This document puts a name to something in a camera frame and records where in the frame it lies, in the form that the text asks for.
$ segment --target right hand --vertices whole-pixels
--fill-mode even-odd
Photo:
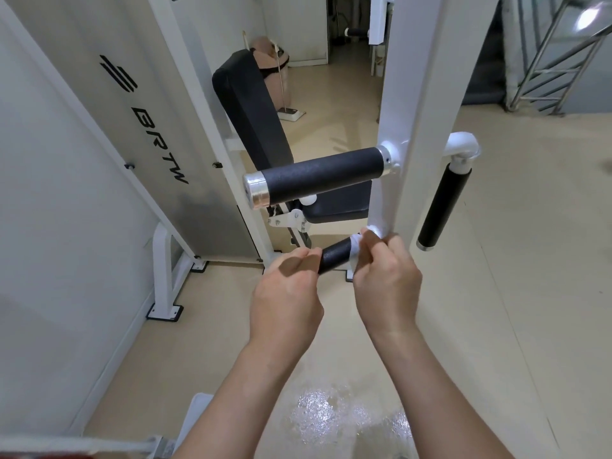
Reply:
[[[362,229],[353,275],[357,311],[370,338],[417,331],[416,312],[423,276],[397,234],[384,240]]]

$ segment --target metal railing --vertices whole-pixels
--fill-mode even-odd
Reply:
[[[530,101],[530,102],[550,101],[551,102],[550,104],[540,107],[538,110],[546,111],[547,109],[550,109],[552,107],[553,110],[552,112],[550,112],[550,114],[552,115],[562,114],[561,108],[563,107],[567,99],[569,98],[570,93],[572,92],[572,90],[574,90],[574,87],[580,80],[580,77],[582,77],[582,75],[585,73],[586,69],[588,68],[589,64],[593,61],[593,58],[595,57],[595,54],[597,54],[603,41],[606,39],[606,37],[610,33],[612,33],[612,24],[610,24],[604,29],[601,29],[598,32],[594,33],[592,36],[582,41],[580,44],[571,48],[571,50],[569,50],[568,52],[562,54],[555,60],[550,61],[545,66],[538,67],[540,64],[540,61],[542,60],[542,56],[544,55],[544,52],[547,46],[550,44],[551,40],[553,39],[553,34],[557,30],[557,27],[559,27],[559,23],[561,22],[561,18],[563,17],[563,14],[569,7],[584,8],[584,6],[582,6],[582,4],[577,0],[563,0],[561,2],[561,5],[556,10],[555,15],[553,16],[553,21],[550,27],[548,28],[546,35],[544,36],[544,39],[542,40],[542,43],[540,47],[538,48],[537,53],[535,54],[535,57],[533,61],[531,62],[531,65],[529,66],[529,69],[527,70],[525,74],[525,78],[523,79],[523,82],[521,82],[518,90],[516,91],[515,97],[512,99],[512,102],[508,106],[508,111],[511,111],[511,112],[516,111],[521,101]],[[586,57],[583,60],[578,61],[576,64],[573,64],[570,67],[562,67],[560,69],[555,69],[555,66],[558,66],[563,61],[570,59],[572,56],[576,55],[577,53],[580,53],[581,51],[587,48],[590,48],[590,49],[588,53],[586,54]],[[530,95],[530,93],[538,90],[543,85],[550,84],[556,79],[559,79],[560,77],[565,76],[567,74],[573,74],[573,77],[568,82],[562,85],[559,85],[553,89],[550,89],[546,91],[545,93],[541,94],[540,96]],[[529,83],[533,79],[541,75],[550,75],[550,77],[548,77],[546,80],[543,80],[542,82],[539,82],[529,87]],[[551,96],[557,93],[558,91],[562,91],[562,90],[564,91],[560,96],[558,97]]]

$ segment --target beige tile floor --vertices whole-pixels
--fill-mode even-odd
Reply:
[[[380,82],[363,52],[292,69],[291,80],[293,104],[307,112],[285,124],[296,160],[375,142]],[[425,278],[419,324],[517,457],[609,457],[612,116],[517,117],[464,107],[455,127],[473,132],[484,153],[436,249],[412,248]],[[359,225],[317,226],[313,239],[325,244]],[[247,340],[260,274],[213,264],[189,277],[180,322],[144,325],[87,433],[176,436],[193,394],[213,393]],[[256,456],[414,456],[351,285],[331,272],[319,295],[324,321]]]

